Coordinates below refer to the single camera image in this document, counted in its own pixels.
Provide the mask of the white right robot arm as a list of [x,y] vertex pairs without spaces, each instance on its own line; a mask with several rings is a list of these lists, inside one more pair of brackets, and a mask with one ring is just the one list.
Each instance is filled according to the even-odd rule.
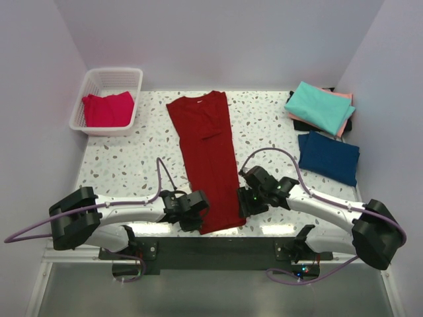
[[405,234],[380,201],[344,201],[314,192],[300,180],[287,176],[277,180],[261,166],[239,174],[246,183],[238,190],[242,216],[280,207],[333,225],[331,229],[320,229],[317,225],[301,229],[294,244],[295,253],[301,259],[308,260],[317,253],[336,252],[357,256],[375,269],[386,270],[404,244]]

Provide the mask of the dark red t-shirt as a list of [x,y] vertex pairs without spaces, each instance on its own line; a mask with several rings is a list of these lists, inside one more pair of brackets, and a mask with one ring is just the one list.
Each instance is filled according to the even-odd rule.
[[192,189],[204,191],[210,204],[200,233],[243,226],[246,220],[239,216],[239,177],[226,94],[183,96],[167,104],[167,110]]

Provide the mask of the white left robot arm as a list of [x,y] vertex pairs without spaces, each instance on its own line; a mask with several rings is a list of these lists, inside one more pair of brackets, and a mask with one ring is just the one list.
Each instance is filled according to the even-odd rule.
[[161,191],[153,197],[113,198],[83,187],[49,208],[54,250],[74,250],[87,244],[132,258],[137,243],[134,222],[178,223],[183,231],[200,230],[209,211],[202,190],[189,194]]

